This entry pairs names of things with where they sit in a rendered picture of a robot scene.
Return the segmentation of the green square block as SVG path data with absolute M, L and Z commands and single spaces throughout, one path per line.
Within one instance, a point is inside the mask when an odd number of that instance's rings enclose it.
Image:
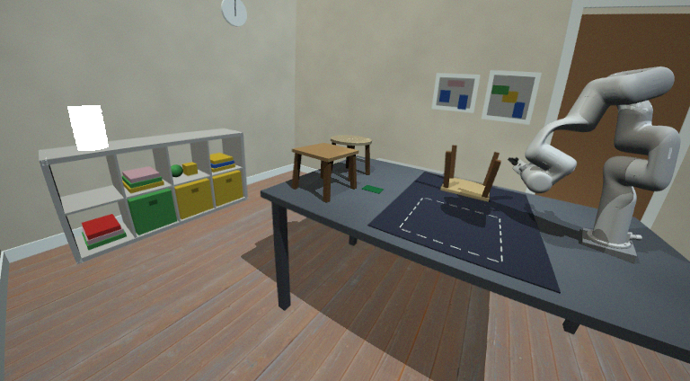
M 362 190 L 365 190 L 365 191 L 372 191 L 372 192 L 374 192 L 374 193 L 378 193 L 378 194 L 379 194 L 379 193 L 380 193 L 381 191 L 383 191 L 384 189 L 380 189 L 380 188 L 377 188 L 377 187 L 374 187 L 374 186 L 366 185 L 365 187 L 362 188 Z

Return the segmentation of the dark navy floor mat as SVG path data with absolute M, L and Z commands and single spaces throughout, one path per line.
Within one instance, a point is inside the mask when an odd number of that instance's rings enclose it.
M 487 202 L 440 190 L 443 183 L 424 172 L 368 226 L 561 293 L 526 194 L 491 187 Z

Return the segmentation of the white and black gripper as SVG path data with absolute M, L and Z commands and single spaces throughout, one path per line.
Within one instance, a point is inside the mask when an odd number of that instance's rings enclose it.
M 518 174 L 520 175 L 521 172 L 518 170 L 519 166 L 525 167 L 525 166 L 528 165 L 528 163 L 526 163 L 526 162 L 524 162 L 524 161 L 522 161 L 522 160 L 518 160 L 517 157 L 516 157 L 514 160 L 513 160 L 513 159 L 514 159 L 514 158 L 511 159 L 511 158 L 509 157 L 508 160 L 514 165 L 514 166 L 513 166 L 513 170 L 514 170 L 516 173 L 518 173 Z

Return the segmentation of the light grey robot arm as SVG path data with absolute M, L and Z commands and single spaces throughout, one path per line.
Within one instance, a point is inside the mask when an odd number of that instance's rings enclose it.
M 532 192 L 545 193 L 571 174 L 576 160 L 545 140 L 555 130 L 592 131 L 608 107 L 616 105 L 615 148 L 647 155 L 649 160 L 614 156 L 605 162 L 597 217 L 587 237 L 604 246 L 629 248 L 629 240 L 642 239 L 641 235 L 628 232 L 637 200 L 634 187 L 663 191 L 675 171 L 681 143 L 679 133 L 671 127 L 651 125 L 653 108 L 649 101 L 667 93 L 674 81 L 670 69 L 657 66 L 589 82 L 564 119 L 549 123 L 536 134 L 525 153 L 529 165 L 518 168 L 522 181 Z

